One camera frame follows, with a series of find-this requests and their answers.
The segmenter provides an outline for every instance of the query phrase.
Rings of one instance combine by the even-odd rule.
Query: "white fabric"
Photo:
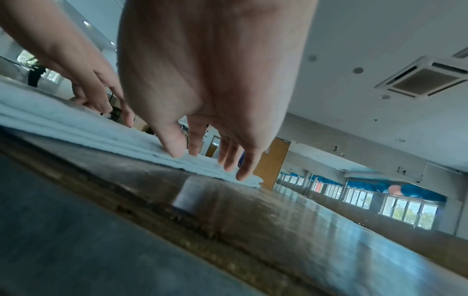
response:
[[[227,173],[216,159],[202,155],[193,157],[186,152],[184,157],[174,159],[155,136],[105,119],[72,102],[4,80],[0,80],[0,125],[250,187],[260,187],[263,181],[250,176],[239,182],[235,179],[237,169]]]

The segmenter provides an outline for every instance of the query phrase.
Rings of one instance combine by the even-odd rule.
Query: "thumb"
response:
[[[187,149],[187,138],[176,122],[167,125],[150,124],[150,127],[161,141],[164,149],[172,157],[180,158],[184,156]]]

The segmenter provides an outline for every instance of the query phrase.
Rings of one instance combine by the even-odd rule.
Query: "table top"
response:
[[[248,188],[10,132],[0,133],[0,152],[266,294],[468,294],[468,279],[285,187]]]

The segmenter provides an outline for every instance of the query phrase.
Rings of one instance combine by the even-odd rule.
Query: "ceiling vent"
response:
[[[375,88],[389,95],[420,99],[439,94],[468,80],[468,70],[447,59],[422,57]]]

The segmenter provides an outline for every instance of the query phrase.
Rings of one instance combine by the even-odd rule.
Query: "human hand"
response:
[[[109,87],[120,100],[125,124],[133,125],[117,74],[53,1],[2,0],[0,26],[42,65],[71,80],[75,97],[101,113],[112,111]]]
[[[196,156],[207,124],[221,135],[218,162],[252,173],[291,99],[313,0],[129,0],[118,40],[128,103],[173,157]]]

